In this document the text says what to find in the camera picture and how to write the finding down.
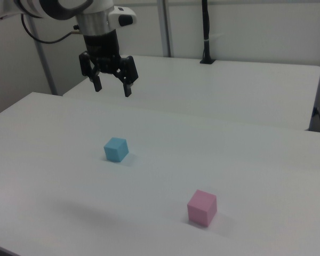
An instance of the cube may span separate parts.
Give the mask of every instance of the cube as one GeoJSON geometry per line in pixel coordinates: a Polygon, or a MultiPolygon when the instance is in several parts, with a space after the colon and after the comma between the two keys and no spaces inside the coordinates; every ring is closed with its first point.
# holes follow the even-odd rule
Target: cube
{"type": "Polygon", "coordinates": [[[190,221],[208,227],[217,213],[217,197],[197,190],[188,202],[187,210],[190,221]]]}
{"type": "Polygon", "coordinates": [[[129,153],[127,141],[120,138],[111,138],[105,145],[107,160],[120,163],[129,153]]]}

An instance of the pink cube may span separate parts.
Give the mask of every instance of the pink cube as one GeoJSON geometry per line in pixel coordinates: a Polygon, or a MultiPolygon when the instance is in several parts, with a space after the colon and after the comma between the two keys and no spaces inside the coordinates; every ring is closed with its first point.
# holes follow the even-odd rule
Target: pink cube
{"type": "Polygon", "coordinates": [[[217,213],[217,197],[197,190],[187,204],[188,219],[208,227],[217,213]]]}

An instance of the white wall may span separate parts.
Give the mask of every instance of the white wall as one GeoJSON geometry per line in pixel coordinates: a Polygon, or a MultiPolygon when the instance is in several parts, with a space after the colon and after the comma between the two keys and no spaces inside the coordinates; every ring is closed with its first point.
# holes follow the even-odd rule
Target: white wall
{"type": "MultiPolygon", "coordinates": [[[[320,66],[320,3],[210,5],[209,12],[210,34],[219,34],[211,55],[219,60],[320,66]]],[[[170,24],[174,56],[200,59],[201,6],[170,6],[170,24]]]]}
{"type": "Polygon", "coordinates": [[[31,92],[50,89],[34,41],[15,16],[0,21],[0,112],[31,92]]]}
{"type": "MultiPolygon", "coordinates": [[[[117,31],[120,54],[163,56],[157,6],[131,7],[138,23],[117,31]]],[[[54,40],[72,31],[76,19],[56,21],[35,19],[39,37],[54,40]]],[[[72,35],[54,45],[43,45],[58,93],[63,95],[85,77],[82,76],[78,56],[86,50],[83,36],[72,35]]]]}

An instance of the white table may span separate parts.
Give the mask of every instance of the white table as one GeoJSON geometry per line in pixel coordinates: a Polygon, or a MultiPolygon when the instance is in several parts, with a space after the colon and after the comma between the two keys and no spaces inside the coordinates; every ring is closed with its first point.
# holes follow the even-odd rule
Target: white table
{"type": "Polygon", "coordinates": [[[33,93],[0,114],[0,246],[21,256],[320,255],[320,134],[33,93]],[[130,154],[107,162],[103,146],[130,154]],[[196,189],[217,195],[204,229],[196,189]]]}
{"type": "Polygon", "coordinates": [[[135,56],[139,79],[125,99],[121,82],[101,75],[96,93],[86,79],[64,96],[126,107],[263,124],[309,128],[320,67],[135,56]]]}

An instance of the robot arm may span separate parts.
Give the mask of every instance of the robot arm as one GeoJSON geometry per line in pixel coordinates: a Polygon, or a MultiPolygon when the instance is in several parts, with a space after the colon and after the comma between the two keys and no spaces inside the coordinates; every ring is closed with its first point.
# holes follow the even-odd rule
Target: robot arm
{"type": "Polygon", "coordinates": [[[117,28],[136,23],[130,8],[114,6],[113,0],[86,0],[72,9],[63,7],[59,0],[0,0],[0,20],[19,13],[56,20],[76,17],[87,48],[79,56],[82,74],[89,77],[97,92],[102,89],[99,73],[113,74],[123,83],[125,96],[131,94],[138,73],[133,57],[121,58],[116,34],[117,28]]]}

